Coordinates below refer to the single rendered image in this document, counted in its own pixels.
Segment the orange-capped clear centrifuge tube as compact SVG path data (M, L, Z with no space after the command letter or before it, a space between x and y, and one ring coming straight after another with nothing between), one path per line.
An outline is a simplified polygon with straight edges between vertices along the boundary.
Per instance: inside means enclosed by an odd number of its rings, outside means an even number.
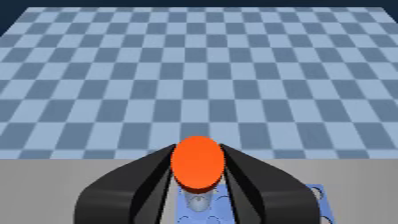
M209 208L212 188L225 167L223 151L205 136L186 137L170 154L173 180L184 193L184 202L193 212Z

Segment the blue tube rack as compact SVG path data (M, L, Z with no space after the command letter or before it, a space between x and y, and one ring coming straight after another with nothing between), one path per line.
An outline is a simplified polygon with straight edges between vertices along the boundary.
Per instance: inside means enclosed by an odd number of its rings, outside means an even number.
M319 206L319 224L333 224L332 210L321 184L307 184ZM234 224L227 185L220 184L212 194L191 196L177 189L173 224Z

